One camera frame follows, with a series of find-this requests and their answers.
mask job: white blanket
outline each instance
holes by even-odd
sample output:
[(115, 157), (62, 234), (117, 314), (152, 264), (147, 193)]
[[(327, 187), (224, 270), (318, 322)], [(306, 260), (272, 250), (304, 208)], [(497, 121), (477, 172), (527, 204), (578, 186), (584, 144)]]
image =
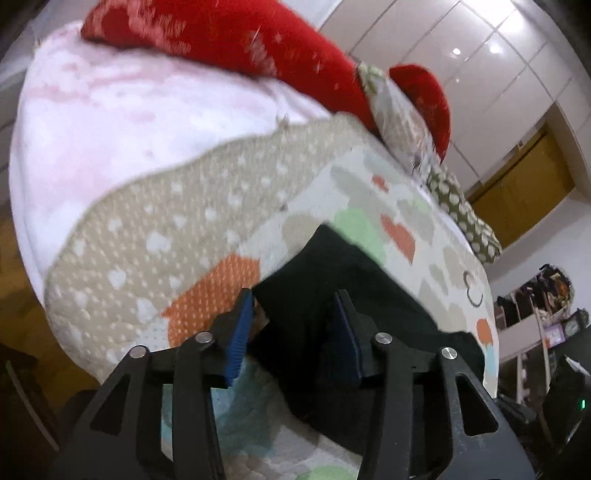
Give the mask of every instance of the white blanket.
[(278, 120), (329, 113), (274, 79), (250, 79), (145, 50), (50, 35), (25, 80), (11, 148), (18, 242), (37, 297), (84, 212), (110, 190), (226, 141), (269, 134)]

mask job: clock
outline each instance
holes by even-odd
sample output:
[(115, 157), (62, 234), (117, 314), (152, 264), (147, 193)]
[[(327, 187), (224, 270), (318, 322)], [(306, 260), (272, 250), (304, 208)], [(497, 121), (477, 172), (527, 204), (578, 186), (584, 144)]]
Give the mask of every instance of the clock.
[(577, 333), (581, 329), (578, 321), (576, 318), (570, 319), (568, 322), (564, 324), (564, 336), (566, 338), (572, 337), (575, 333)]

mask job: wooden floor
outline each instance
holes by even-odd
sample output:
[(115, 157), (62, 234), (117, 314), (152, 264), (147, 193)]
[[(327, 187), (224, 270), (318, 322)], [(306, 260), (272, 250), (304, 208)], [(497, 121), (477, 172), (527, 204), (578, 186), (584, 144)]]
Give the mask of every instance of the wooden floor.
[(0, 343), (39, 360), (34, 375), (54, 411), (98, 383), (63, 352), (45, 319), (18, 252), (9, 204), (0, 206)]

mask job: black device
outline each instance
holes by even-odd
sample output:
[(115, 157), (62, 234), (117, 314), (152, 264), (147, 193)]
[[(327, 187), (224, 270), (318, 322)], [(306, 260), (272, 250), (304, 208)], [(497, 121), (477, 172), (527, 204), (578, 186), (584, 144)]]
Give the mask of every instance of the black device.
[[(225, 478), (211, 388), (238, 376), (252, 320), (252, 293), (243, 289), (232, 312), (216, 318), (180, 347), (132, 348), (91, 400), (50, 480), (221, 480)], [(419, 480), (533, 480), (533, 469), (501, 412), (453, 348), (411, 349), (373, 320), (358, 315), (346, 291), (335, 294), (333, 329), (323, 351), (322, 378), (382, 387), (374, 402), (360, 480), (408, 480), (413, 443), (413, 385), (434, 375), (443, 385), (446, 452), (440, 468)], [(330, 359), (330, 352), (341, 361)], [(160, 450), (162, 385), (173, 383), (173, 458)], [(465, 391), (476, 399), (465, 401)], [(476, 422), (470, 416), (483, 416)], [(466, 425), (482, 425), (471, 430)]]

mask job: patterned pillow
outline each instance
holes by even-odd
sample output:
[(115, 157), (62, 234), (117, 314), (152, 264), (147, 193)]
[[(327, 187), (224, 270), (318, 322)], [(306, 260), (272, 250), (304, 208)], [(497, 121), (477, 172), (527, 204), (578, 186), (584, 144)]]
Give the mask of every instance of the patterned pillow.
[(384, 144), (409, 175), (425, 184), (431, 164), (440, 162), (425, 120), (382, 70), (361, 63), (357, 71)]
[(456, 176), (444, 165), (433, 165), (427, 186), (439, 206), (462, 230), (478, 259), (485, 265), (496, 261), (502, 252), (501, 243), (492, 228), (474, 213)]

